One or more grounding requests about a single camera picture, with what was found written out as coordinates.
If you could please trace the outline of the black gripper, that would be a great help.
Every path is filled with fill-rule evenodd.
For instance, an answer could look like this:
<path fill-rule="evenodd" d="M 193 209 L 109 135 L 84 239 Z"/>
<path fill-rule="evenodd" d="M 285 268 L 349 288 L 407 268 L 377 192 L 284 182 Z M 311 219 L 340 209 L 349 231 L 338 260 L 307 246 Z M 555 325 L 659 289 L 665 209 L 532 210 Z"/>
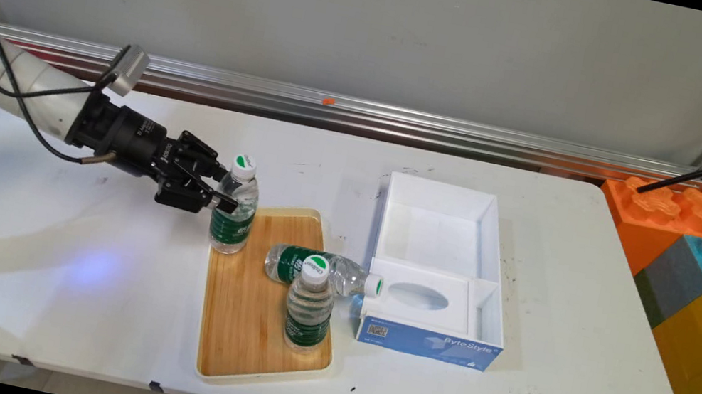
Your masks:
<path fill-rule="evenodd" d="M 174 140 L 167 137 L 167 132 L 163 125 L 129 107 L 116 106 L 108 95 L 95 92 L 87 96 L 66 132 L 65 143 L 90 148 L 95 156 L 115 153 L 110 165 L 134 176 L 158 180 L 156 203 L 195 214 L 203 209 L 235 212 L 238 201 L 195 180 L 219 182 L 229 173 L 217 151 L 187 129 Z M 169 163 L 192 178 L 171 178 Z"/>

